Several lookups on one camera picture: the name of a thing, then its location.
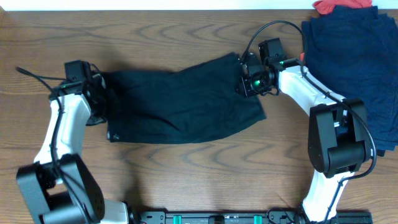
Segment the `black shorts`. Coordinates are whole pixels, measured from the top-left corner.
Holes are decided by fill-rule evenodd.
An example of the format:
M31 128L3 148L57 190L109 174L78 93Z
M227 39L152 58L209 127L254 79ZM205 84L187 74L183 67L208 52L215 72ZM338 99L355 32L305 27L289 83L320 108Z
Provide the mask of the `black shorts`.
M236 92L243 74L234 52L179 72L104 73L109 140L186 144L236 134L266 118L258 97Z

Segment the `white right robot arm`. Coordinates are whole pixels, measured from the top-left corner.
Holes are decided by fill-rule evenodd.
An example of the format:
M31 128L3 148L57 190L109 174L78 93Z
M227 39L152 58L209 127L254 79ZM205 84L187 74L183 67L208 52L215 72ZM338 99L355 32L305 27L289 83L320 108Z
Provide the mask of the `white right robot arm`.
M259 55L244 51L244 75L236 91L245 97L290 96L309 117L308 156L314 168L299 209L269 210L269 223L372 223L369 212L336 209L346 183L361 178L361 166L375 160L364 103L328 89L310 74L303 59L288 59L280 39L265 40L258 47Z

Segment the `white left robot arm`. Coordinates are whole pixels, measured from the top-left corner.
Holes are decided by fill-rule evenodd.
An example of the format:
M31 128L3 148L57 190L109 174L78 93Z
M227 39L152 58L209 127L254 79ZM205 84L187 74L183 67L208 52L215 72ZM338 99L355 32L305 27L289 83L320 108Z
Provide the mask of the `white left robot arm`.
M34 223L129 223L124 202L106 200L81 158L87 126L106 122L106 84L96 67L76 60L50 87L44 143L16 182Z

